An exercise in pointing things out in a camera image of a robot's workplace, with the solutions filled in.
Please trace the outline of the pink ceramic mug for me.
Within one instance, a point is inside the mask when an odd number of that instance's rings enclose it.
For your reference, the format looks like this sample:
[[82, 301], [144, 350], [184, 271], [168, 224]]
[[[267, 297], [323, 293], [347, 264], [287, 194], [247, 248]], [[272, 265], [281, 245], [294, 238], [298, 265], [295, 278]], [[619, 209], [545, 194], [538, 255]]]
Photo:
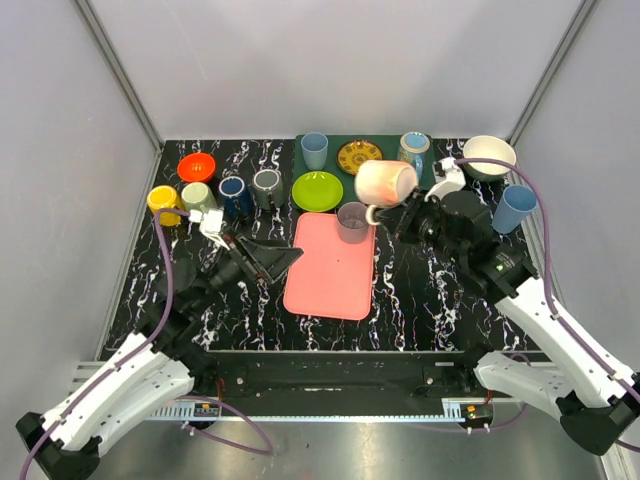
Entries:
[[373, 218], [376, 209], [397, 206], [418, 185], [414, 167], [397, 160], [367, 160], [354, 179], [355, 194], [367, 206], [365, 218], [372, 226], [378, 225]]

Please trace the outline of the purple translucent cup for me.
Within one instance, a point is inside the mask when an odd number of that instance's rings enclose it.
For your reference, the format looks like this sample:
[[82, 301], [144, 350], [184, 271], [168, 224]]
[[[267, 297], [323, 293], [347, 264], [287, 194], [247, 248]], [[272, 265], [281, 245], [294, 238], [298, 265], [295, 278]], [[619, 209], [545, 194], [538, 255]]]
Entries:
[[360, 202], [348, 202], [337, 211], [338, 235], [347, 244], [359, 244], [366, 240], [370, 225], [366, 220], [367, 206]]

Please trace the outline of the dark blue ceramic mug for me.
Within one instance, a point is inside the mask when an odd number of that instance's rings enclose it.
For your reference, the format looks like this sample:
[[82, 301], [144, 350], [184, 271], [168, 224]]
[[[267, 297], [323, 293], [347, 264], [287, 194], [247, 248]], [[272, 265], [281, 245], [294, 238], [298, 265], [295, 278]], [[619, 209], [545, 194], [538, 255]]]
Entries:
[[245, 181], [239, 176], [227, 176], [219, 183], [218, 191], [224, 211], [231, 219], [247, 218], [253, 214], [254, 203]]

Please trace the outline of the grey ceramic mug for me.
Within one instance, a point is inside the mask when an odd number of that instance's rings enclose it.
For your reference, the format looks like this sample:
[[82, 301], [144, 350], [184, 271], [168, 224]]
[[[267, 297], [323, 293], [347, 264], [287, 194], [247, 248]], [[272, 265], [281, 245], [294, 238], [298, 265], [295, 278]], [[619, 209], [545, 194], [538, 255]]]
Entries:
[[261, 209], [272, 210], [284, 203], [284, 186], [279, 171], [262, 169], [252, 179], [254, 199]]

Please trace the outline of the light green ceramic mug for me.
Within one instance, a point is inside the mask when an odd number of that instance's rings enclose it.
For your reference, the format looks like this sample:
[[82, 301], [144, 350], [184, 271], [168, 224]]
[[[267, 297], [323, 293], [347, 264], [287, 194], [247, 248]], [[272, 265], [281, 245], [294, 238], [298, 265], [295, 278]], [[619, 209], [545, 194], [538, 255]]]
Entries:
[[181, 191], [182, 203], [185, 210], [206, 213], [217, 209], [217, 203], [210, 187], [202, 182], [187, 184]]

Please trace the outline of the yellow glass mug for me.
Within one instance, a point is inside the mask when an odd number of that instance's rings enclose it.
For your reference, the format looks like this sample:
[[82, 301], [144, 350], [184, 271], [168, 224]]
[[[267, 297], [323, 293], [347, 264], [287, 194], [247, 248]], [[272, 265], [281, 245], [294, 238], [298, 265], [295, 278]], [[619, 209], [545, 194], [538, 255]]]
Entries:
[[[153, 188], [148, 193], [146, 202], [153, 215], [163, 208], [184, 210], [184, 205], [179, 193], [174, 187], [169, 185], [159, 185]], [[181, 216], [175, 213], [162, 213], [159, 222], [162, 226], [174, 227], [181, 223]]]

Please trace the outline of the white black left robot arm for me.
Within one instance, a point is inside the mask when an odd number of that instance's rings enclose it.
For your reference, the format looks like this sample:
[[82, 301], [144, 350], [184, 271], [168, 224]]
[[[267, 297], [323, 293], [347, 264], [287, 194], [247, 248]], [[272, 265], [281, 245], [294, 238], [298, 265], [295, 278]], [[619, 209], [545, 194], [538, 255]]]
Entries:
[[110, 360], [56, 407], [28, 412], [16, 429], [50, 479], [87, 479], [129, 430], [168, 402], [217, 392], [218, 362], [193, 339], [214, 297], [241, 281], [272, 284], [302, 256], [282, 241], [225, 234], [214, 267], [165, 262], [160, 303], [152, 306]]

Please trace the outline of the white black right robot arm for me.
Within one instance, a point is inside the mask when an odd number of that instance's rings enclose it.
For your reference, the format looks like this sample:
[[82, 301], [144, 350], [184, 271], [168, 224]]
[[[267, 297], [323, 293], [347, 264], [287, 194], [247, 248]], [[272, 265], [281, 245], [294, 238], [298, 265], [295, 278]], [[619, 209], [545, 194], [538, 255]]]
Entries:
[[460, 393], [510, 395], [558, 420], [576, 444], [598, 456], [638, 419], [638, 373], [602, 349], [554, 301], [527, 256], [494, 232], [490, 210], [474, 193], [437, 199], [416, 189], [376, 217], [395, 239], [425, 245], [450, 262], [464, 288], [518, 324], [560, 372], [553, 376], [477, 346], [454, 371]]

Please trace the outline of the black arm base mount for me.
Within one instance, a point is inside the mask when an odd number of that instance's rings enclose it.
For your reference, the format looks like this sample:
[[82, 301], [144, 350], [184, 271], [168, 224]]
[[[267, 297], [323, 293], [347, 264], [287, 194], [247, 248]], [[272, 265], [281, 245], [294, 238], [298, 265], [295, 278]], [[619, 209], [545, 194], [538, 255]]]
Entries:
[[487, 396], [463, 352], [217, 351], [225, 396], [236, 393], [359, 390], [422, 393], [432, 397]]

